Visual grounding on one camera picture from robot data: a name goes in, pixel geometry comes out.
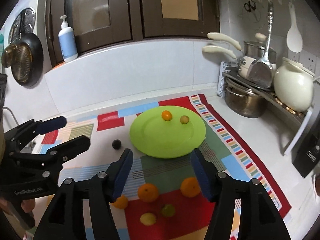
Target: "cream pan handle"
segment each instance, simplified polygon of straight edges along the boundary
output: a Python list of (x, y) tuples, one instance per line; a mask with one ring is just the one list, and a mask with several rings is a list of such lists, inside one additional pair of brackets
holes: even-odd
[(242, 50), (239, 41), (234, 40), (233, 38), (225, 35), (223, 33), (208, 33), (208, 38), (214, 41), (226, 41), (233, 45), (237, 50)]
[(233, 51), (231, 51), (230, 49), (225, 49), (223, 47), (219, 47), (219, 46), (213, 46), (213, 45), (204, 46), (204, 47), (202, 47), (202, 51), (209, 52), (209, 53), (217, 53), (217, 52), (225, 53), (225, 54), (228, 54), (230, 57), (237, 59), (237, 57), (233, 53)]

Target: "blueberry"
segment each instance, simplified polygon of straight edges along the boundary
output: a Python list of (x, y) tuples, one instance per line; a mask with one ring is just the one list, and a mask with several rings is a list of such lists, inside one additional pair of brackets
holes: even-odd
[(113, 147), (113, 149), (115, 149), (115, 150), (119, 150), (120, 148), (121, 148), (121, 141), (120, 140), (114, 140), (113, 142), (112, 142), (112, 147)]

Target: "human hand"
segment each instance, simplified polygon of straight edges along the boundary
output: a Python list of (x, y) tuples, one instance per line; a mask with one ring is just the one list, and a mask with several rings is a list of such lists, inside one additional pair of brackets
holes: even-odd
[[(25, 213), (31, 212), (35, 208), (35, 206), (36, 206), (35, 199), (23, 200), (21, 202), (21, 208), (24, 210)], [(11, 211), (8, 208), (8, 201), (2, 197), (0, 197), (0, 208), (7, 214), (12, 215)]]

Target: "green plate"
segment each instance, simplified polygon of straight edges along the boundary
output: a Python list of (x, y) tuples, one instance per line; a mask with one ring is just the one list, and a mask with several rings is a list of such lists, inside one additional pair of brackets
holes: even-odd
[[(168, 110), (171, 121), (165, 121), (161, 113)], [(186, 115), (190, 121), (180, 123)], [(159, 106), (149, 109), (133, 121), (130, 127), (132, 144), (146, 155), (157, 158), (176, 158), (199, 147), (205, 137), (205, 125), (199, 115), (180, 106)]]

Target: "white plastic spoon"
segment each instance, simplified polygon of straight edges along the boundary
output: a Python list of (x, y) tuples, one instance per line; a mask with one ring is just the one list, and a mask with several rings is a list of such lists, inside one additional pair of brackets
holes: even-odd
[(289, 50), (299, 53), (302, 51), (302, 36), (298, 30), (296, 12), (292, 2), (289, 2), (289, 11), (291, 17), (291, 28), (287, 34), (287, 46)]

